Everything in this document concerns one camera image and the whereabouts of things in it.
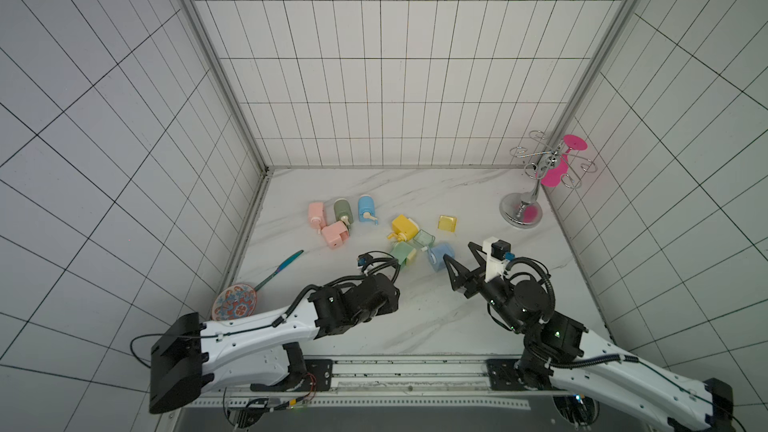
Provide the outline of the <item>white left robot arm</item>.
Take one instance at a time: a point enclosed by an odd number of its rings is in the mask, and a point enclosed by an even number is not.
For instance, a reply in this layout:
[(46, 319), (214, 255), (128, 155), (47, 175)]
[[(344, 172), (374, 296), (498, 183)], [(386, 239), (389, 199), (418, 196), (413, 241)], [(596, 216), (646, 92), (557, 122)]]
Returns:
[(151, 334), (149, 413), (175, 411), (205, 392), (232, 386), (277, 392), (297, 387), (307, 374), (302, 343), (341, 335), (398, 309), (399, 260), (371, 251), (357, 264), (359, 274), (310, 284), (285, 308), (225, 321), (190, 313)]

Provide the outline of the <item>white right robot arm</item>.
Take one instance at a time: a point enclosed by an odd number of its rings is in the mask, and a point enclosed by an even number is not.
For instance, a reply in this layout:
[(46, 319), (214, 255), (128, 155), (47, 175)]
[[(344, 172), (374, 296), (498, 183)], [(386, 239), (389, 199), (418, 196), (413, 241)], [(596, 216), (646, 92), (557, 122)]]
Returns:
[(531, 390), (561, 390), (631, 415), (658, 431), (738, 431), (732, 387), (677, 375), (622, 349), (556, 309), (551, 274), (495, 237), (468, 245), (478, 265), (442, 261), (453, 290), (481, 296), (494, 322), (523, 339), (514, 365)]

